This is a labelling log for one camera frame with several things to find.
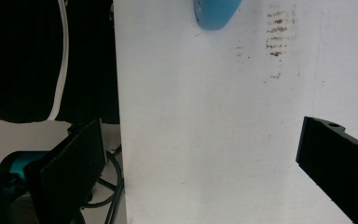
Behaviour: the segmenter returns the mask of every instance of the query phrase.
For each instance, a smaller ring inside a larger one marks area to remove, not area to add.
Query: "black bracket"
[[[344,131],[336,123],[305,117],[296,161],[358,223],[358,140]]]

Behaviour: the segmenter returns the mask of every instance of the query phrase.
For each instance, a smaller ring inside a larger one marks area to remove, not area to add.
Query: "black cable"
[[[116,161],[115,159],[115,156],[113,153],[111,152],[108,152],[106,151],[106,156],[107,156],[107,159],[110,160],[113,165],[115,166],[115,170],[116,170],[116,173],[117,173],[117,185],[119,184],[120,181],[122,181],[123,179],[123,176],[122,176],[122,173],[121,173],[121,168],[120,168],[120,165],[118,164],[118,162]],[[100,203],[85,203],[82,205],[82,208],[98,208],[98,207],[102,207],[102,206],[105,206],[109,203],[112,203],[115,199],[115,193],[117,191],[117,187],[115,185],[112,185],[110,184],[109,182],[99,178],[98,183],[100,183],[101,185],[105,186],[106,188],[108,189],[111,189],[112,191],[114,191],[114,193],[109,196],[109,198],[107,198],[106,200],[100,202]]]
[[[106,180],[102,179],[102,178],[99,178],[97,180],[97,183],[99,183],[100,185],[106,187],[107,189],[111,189],[112,191],[115,191],[116,190],[116,185],[113,185],[109,182],[107,182]]]
[[[120,204],[120,199],[122,192],[124,190],[124,179],[120,181],[120,184],[117,187],[117,191],[115,192],[115,198],[110,204],[108,214],[106,216],[105,224],[113,224],[115,223],[117,217],[118,206]]]
[[[116,150],[113,152],[113,157],[116,157],[118,154],[120,154],[122,152],[122,148],[121,145],[118,146],[118,148],[116,148]]]

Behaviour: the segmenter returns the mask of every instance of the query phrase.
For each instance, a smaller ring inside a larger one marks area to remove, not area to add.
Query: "white surface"
[[[68,134],[66,122],[16,124],[0,120],[0,162],[15,151],[52,150]]]
[[[115,22],[128,223],[351,223],[295,159],[304,116],[358,138],[358,1],[244,0],[206,32],[192,0],[116,0]]]
[[[54,94],[53,105],[51,106],[48,120],[55,120],[60,112],[61,99],[63,88],[65,87],[66,72],[68,70],[68,57],[69,57],[69,29],[68,18],[66,17],[66,5],[64,0],[58,0],[60,6],[60,14],[62,20],[62,62],[60,73],[57,78],[57,86]]]

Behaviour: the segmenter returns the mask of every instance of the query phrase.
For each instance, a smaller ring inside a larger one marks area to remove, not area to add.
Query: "black cloth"
[[[70,0],[69,62],[56,120],[119,123],[109,0]],[[48,118],[62,63],[62,18],[54,0],[0,1],[0,119]]]

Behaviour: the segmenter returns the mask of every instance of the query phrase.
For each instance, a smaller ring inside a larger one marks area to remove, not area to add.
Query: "blue object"
[[[10,167],[10,173],[18,174],[21,179],[25,180],[25,174],[22,170],[31,161],[37,161],[42,159],[48,152],[47,151],[24,151],[22,152]]]
[[[197,23],[205,30],[222,29],[242,0],[194,0]]]

